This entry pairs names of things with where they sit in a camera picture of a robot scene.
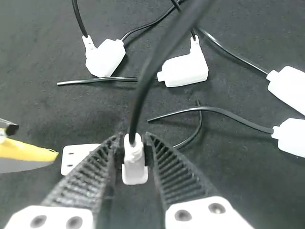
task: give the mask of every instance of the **white strain relief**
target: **white strain relief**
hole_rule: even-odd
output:
[[[290,154],[305,157],[305,120],[288,118],[273,127],[272,138],[278,139],[278,148]]]
[[[305,73],[286,66],[267,75],[268,90],[277,98],[305,115]]]
[[[111,76],[126,54],[124,43],[106,39],[96,48],[90,35],[83,36],[82,40],[86,47],[86,67],[89,72],[100,78]]]
[[[129,143],[128,134],[124,137],[124,164],[122,164],[122,180],[126,185],[144,184],[148,180],[148,169],[145,166],[144,145],[137,133],[134,144]]]
[[[191,37],[190,54],[165,61],[157,77],[158,81],[164,81],[167,87],[179,87],[206,81],[208,73],[209,68],[201,50],[199,38],[196,36],[195,41]]]

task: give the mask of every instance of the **black wire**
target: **black wire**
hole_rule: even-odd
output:
[[[161,38],[159,45],[145,63],[137,85],[136,97],[131,112],[129,126],[130,144],[134,144],[141,111],[152,81],[171,51],[184,38],[187,31],[194,26],[202,13],[204,6],[205,1],[193,0],[188,7],[183,10],[177,20],[175,20],[175,23],[171,25],[168,32]]]
[[[121,38],[121,41],[123,42],[128,36],[130,36],[131,34],[133,34],[134,32],[137,32],[139,30],[143,30],[143,29],[146,29],[148,27],[151,27],[151,26],[154,26],[156,24],[158,24],[159,22],[161,22],[164,18],[166,18],[172,11],[173,9],[175,9],[175,6],[171,6],[167,12],[165,14],[163,14],[161,17],[157,18],[156,20],[148,23],[148,24],[145,24],[145,25],[142,25],[142,26],[139,26],[137,28],[134,28],[130,31],[128,31],[122,38]]]
[[[196,99],[196,103],[197,103],[197,106],[200,106],[200,102],[198,99]],[[199,134],[199,132],[201,130],[202,123],[203,123],[202,111],[199,111],[198,113],[199,113],[199,124],[198,124],[197,128],[195,129],[194,133],[192,133],[191,136],[189,136],[187,139],[185,139],[181,143],[178,143],[175,146],[173,146],[173,148],[181,149],[181,148],[187,146],[191,141],[193,141],[197,137],[197,135]]]
[[[58,82],[57,86],[73,85],[73,84],[83,84],[83,83],[95,83],[95,82],[106,82],[106,81],[120,81],[120,82],[138,82],[137,77],[105,77],[105,78],[94,78],[85,80],[71,80]]]
[[[221,109],[221,108],[218,108],[218,107],[212,107],[212,106],[195,106],[195,107],[189,107],[187,109],[183,109],[183,110],[179,110],[179,111],[174,111],[174,112],[171,112],[171,113],[168,113],[168,114],[164,114],[164,115],[161,115],[159,117],[155,117],[155,118],[151,118],[151,119],[148,119],[147,121],[148,122],[152,122],[152,121],[156,121],[156,120],[159,120],[161,118],[166,118],[166,117],[169,117],[169,116],[172,116],[172,115],[177,115],[177,114],[182,114],[182,113],[185,113],[185,112],[189,112],[189,111],[211,111],[211,112],[216,112],[216,113],[219,113],[219,114],[222,114],[222,115],[225,115],[235,121],[238,121],[248,127],[251,127],[255,130],[258,130],[258,131],[261,131],[261,132],[264,132],[264,133],[267,133],[267,134],[273,134],[273,129],[271,128],[268,128],[268,127],[264,127],[264,126],[261,126],[261,125],[258,125],[258,124],[255,124],[253,122],[250,122],[236,114],[233,114],[232,112],[229,112],[229,111],[226,111],[224,109]]]
[[[81,29],[82,34],[85,37],[88,37],[87,31],[85,29],[85,26],[82,23],[80,10],[78,9],[78,5],[77,5],[77,0],[72,0],[72,6],[73,6],[74,14],[75,14],[76,20],[78,22],[78,25],[79,25],[79,27]]]
[[[179,5],[179,2],[177,2],[176,0],[171,0],[171,2],[174,5],[174,7],[177,9],[177,11],[179,13],[181,13],[182,9],[181,9],[181,7]],[[192,34],[193,40],[195,41],[196,40],[196,36],[195,36],[194,30],[191,30],[191,34]]]
[[[207,31],[205,31],[201,26],[196,26],[196,29],[199,30],[201,33],[203,33],[210,41],[212,41],[214,44],[216,44],[218,47],[220,47],[222,50],[224,50],[226,53],[230,54],[231,56],[235,57],[236,59],[250,65],[251,67],[254,67],[255,69],[261,71],[262,73],[268,75],[270,71],[266,70],[265,68],[259,66],[258,64],[252,62],[251,60],[243,57],[242,55],[238,53],[234,53],[229,48],[224,47],[223,44],[220,43],[215,37],[213,37],[211,34],[209,34]]]

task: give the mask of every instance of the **white plug housing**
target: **white plug housing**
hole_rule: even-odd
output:
[[[106,39],[96,48],[91,36],[83,36],[82,40],[86,47],[86,67],[89,72],[100,78],[111,76],[126,54],[124,43]]]
[[[277,98],[305,115],[305,73],[286,66],[279,73],[275,70],[267,75],[268,90]]]
[[[196,35],[195,41],[191,37],[190,54],[165,61],[157,77],[158,81],[164,81],[167,87],[179,87],[206,81],[208,73],[209,68]]]
[[[290,154],[305,157],[305,120],[289,118],[273,127],[272,138],[278,139],[278,148]]]
[[[124,164],[122,180],[126,185],[140,185],[148,180],[148,168],[145,166],[144,145],[141,136],[136,133],[134,145],[129,143],[129,134],[124,137]]]

